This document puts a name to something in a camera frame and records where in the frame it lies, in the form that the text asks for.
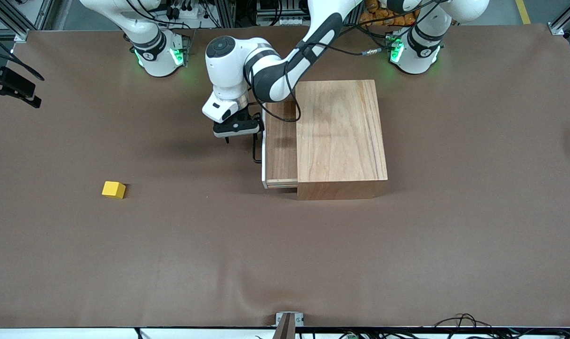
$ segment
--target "metal clamp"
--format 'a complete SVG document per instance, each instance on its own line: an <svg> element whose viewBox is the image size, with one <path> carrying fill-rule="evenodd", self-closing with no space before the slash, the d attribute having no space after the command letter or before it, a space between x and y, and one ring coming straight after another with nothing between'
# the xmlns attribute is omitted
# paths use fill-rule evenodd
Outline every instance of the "metal clamp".
<svg viewBox="0 0 570 339"><path fill-rule="evenodd" d="M570 7L563 12L560 17L558 17L555 21L549 22L549 30L552 35L554 36L565 36L567 35L565 32L565 26L570 22Z"/></svg>
<svg viewBox="0 0 570 339"><path fill-rule="evenodd" d="M295 339L295 327L298 324L304 326L304 314L297 312L277 313L277 330L272 339Z"/></svg>

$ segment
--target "orange object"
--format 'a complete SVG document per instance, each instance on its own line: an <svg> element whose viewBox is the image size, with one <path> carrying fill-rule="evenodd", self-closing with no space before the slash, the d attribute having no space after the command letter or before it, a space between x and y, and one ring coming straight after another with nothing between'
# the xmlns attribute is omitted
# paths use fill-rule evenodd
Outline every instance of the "orange object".
<svg viewBox="0 0 570 339"><path fill-rule="evenodd" d="M404 16L404 24L409 26L415 23L415 15L413 13L408 13Z"/></svg>
<svg viewBox="0 0 570 339"><path fill-rule="evenodd" d="M391 11L388 11L387 9L379 9L378 11L375 12L376 19L385 19L387 17L391 17L392 15L393 13ZM391 25L392 22L393 19L388 19L384 21L378 21L375 23L375 25Z"/></svg>
<svg viewBox="0 0 570 339"><path fill-rule="evenodd" d="M404 26L404 18L403 17L397 17L396 19L394 19L394 23L392 25L393 26Z"/></svg>
<svg viewBox="0 0 570 339"><path fill-rule="evenodd" d="M373 19L375 19L375 15L373 13L364 12L360 15L359 21L363 23L365 21L371 21ZM365 24L364 26L370 26L370 25L373 25L373 22Z"/></svg>
<svg viewBox="0 0 570 339"><path fill-rule="evenodd" d="M378 0L365 0L365 6L369 12L374 13L376 10L379 9L379 1Z"/></svg>

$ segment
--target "yellow tape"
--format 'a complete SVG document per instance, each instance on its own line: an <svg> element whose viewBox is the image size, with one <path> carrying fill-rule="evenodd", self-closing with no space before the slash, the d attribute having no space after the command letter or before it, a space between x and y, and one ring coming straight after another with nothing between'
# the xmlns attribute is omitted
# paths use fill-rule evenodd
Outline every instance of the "yellow tape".
<svg viewBox="0 0 570 339"><path fill-rule="evenodd" d="M530 17L528 16L528 11L526 10L524 0L515 0L515 4L517 5L518 11L520 11L521 21L524 23L524 25L530 24Z"/></svg>

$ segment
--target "black cable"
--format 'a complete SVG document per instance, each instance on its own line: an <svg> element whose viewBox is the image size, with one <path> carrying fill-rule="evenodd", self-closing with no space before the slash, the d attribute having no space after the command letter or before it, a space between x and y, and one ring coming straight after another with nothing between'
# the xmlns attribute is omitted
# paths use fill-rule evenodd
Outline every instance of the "black cable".
<svg viewBox="0 0 570 339"><path fill-rule="evenodd" d="M392 41L389 43L388 47L392 47L392 44L393 44L396 40L398 40L398 39L400 39L401 37L403 37L404 34L409 33L410 30L412 30L415 26L419 25L419 23L421 23L421 21L425 20L425 18L427 18L427 17L434 11L434 9L436 9L436 8L438 8L438 5L432 7L429 11L427 11L427 13L425 13L425 15L424 15L423 17L421 17L421 19L419 19L418 21L415 21L415 24L412 25L411 27L407 28L407 30L405 30L404 32L400 33L400 34L397 35L397 36L394 36L394 37L392 38Z"/></svg>
<svg viewBox="0 0 570 339"><path fill-rule="evenodd" d="M139 328L139 327L135 327L135 328L134 328L134 332L136 332L137 339L143 339L143 333L140 332L140 328Z"/></svg>
<svg viewBox="0 0 570 339"><path fill-rule="evenodd" d="M9 56L6 56L4 54L0 54L0 58L3 58L5 60L9 60L10 62L14 62L15 64L20 65L21 67L23 67L27 71L29 71L33 76L35 76L36 79L38 79L40 81L44 81L44 77L40 73L38 73L35 69L33 69L29 65L27 65L24 62L22 62L21 60L19 60L19 58L17 58L14 54L11 53L11 51L8 51L8 53L9 53Z"/></svg>
<svg viewBox="0 0 570 339"><path fill-rule="evenodd" d="M136 7L134 7L134 5L132 4L132 2L130 2L130 0L126 0L126 2L128 3L128 6L130 6L130 8L132 8L138 15L142 16L143 18L147 19L147 20L151 20L151 21L155 21L155 22L159 22L161 24L166 25L166 27L168 27L169 25L182 25L182 27L184 28L184 26L186 26L188 29L191 29L191 26L187 25L184 22L178 22L173 23L173 22L169 22L169 21L163 21L163 20L158 20L156 19L151 13L149 13L149 11L147 10L147 8L145 8L145 6L143 6L143 3L141 2L141 0L138 0L138 4L141 6L141 8L143 9L143 11L147 12L149 14L149 16L145 16L143 13L141 13Z"/></svg>
<svg viewBox="0 0 570 339"><path fill-rule="evenodd" d="M281 19L282 15L283 15L283 2L282 2L282 0L276 0L276 2L277 2L277 6L275 6L275 19L272 21L270 26L274 26L277 22L279 22L279 20Z"/></svg>
<svg viewBox="0 0 570 339"><path fill-rule="evenodd" d="M403 16L405 16L405 15L407 15L407 14L413 13L413 12L416 11L417 9L422 9L423 7L429 6L429 5L433 4L434 2L443 2L443 1L444 1L444 0L431 0L431 1L428 1L427 3L425 3L425 4L422 4L422 5L420 5L420 6L417 6L417 7L413 8L412 10L406 11L406 12L404 12L404 13L400 13L400 14L397 14L397 15L389 16L389 17L382 17L382 18L380 18L380 19L373 19L373 20L369 20L369 21L363 21L363 22L359 22L358 24L361 25L361 26L363 26L363 25L366 25L366 24L372 24L373 22L380 22L380 21L386 21L386 20L390 20L390 19L396 19L397 17L403 17Z"/></svg>
<svg viewBox="0 0 570 339"><path fill-rule="evenodd" d="M472 321L472 323L474 324L474 327L477 326L477 324L483 324L484 326L488 326L488 327L492 327L492 325L490 325L489 323L485 323L485 322L481 322L479 320L476 320L471 314L469 313L463 313L461 314L459 317L452 317L452 318L446 318L444 320L440 320L439 322L435 323L433 325L433 327L438 327L440 326L440 324L445 323L445 322L449 322L450 320L459 320L459 324L463 319L469 319Z"/></svg>
<svg viewBox="0 0 570 339"><path fill-rule="evenodd" d="M205 12L208 14L208 17L210 18L210 21L212 21L212 23L214 24L214 26L216 26L216 28L220 28L220 24L218 23L218 20L216 20L216 18L214 17L214 14L212 13L212 10L210 9L210 5L204 0L203 2L203 8L205 9Z"/></svg>
<svg viewBox="0 0 570 339"><path fill-rule="evenodd" d="M279 15L279 4L281 3L281 0L275 0L275 2L275 18L270 22L270 26L274 26L277 23L277 16Z"/></svg>
<svg viewBox="0 0 570 339"><path fill-rule="evenodd" d="M252 2L253 2L253 0L248 0L248 6L247 6L246 9L245 9L245 15L248 17L249 23L250 23L252 26L257 26L257 25L258 25L257 22L252 19L251 15L250 15L250 13L249 13L249 12L250 12L250 7L251 7L251 5L252 5ZM258 17L258 15L257 15L257 11L258 11L258 10L257 10L257 7L258 7L258 4L256 3L256 17Z"/></svg>
<svg viewBox="0 0 570 339"><path fill-rule="evenodd" d="M337 51L337 52L341 52L341 53L344 53L344 54L348 54L348 55L350 55L350 56L357 56L357 57L359 56L359 57L360 57L360 56L363 55L362 52L344 51L343 49L339 49L339 48L337 48L337 47L333 47L333 46L330 46L330 45L326 45L326 43L322 43L322 42L307 42L307 43L305 43L304 45L302 45L302 48L305 48L306 46L323 46L323 47L326 47L326 48L328 48L328 49L332 49L332 50Z"/></svg>
<svg viewBox="0 0 570 339"><path fill-rule="evenodd" d="M269 109L266 108L266 106L264 106L264 103L262 103L262 101L260 99L258 99L258 95L255 93L255 87L253 86L253 68L249 69L249 71L251 73L249 75L250 79L248 78L248 75L244 69L244 79L249 84L249 86L251 86L251 92L253 93L253 96L257 100L258 105L260 105L260 107L264 111L266 111L266 113L270 114L270 116L276 118L277 120L281 120L283 122L296 122L296 121L300 120L300 118L302 117L302 112L300 110L300 105L298 104L298 100L295 98L295 95L293 94L293 90L292 90L291 85L289 83L289 77L287 76L287 65L288 64L289 64L289 62L285 62L285 68L283 69L283 74L285 75L285 79L287 80L287 85L289 86L289 92L291 93L292 98L296 104L296 108L298 109L298 112L299 112L299 114L297 114L297 117L294 120L282 118L281 116L278 116L278 115L272 113Z"/></svg>

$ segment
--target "wooden drawer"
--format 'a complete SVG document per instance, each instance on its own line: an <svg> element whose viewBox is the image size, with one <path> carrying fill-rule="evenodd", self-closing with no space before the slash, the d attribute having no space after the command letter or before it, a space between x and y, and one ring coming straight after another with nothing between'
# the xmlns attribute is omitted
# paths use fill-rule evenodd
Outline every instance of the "wooden drawer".
<svg viewBox="0 0 570 339"><path fill-rule="evenodd" d="M372 198L388 179L373 80L308 81L296 88L298 122L263 112L262 182L297 187L301 200ZM293 101L267 104L295 118Z"/></svg>

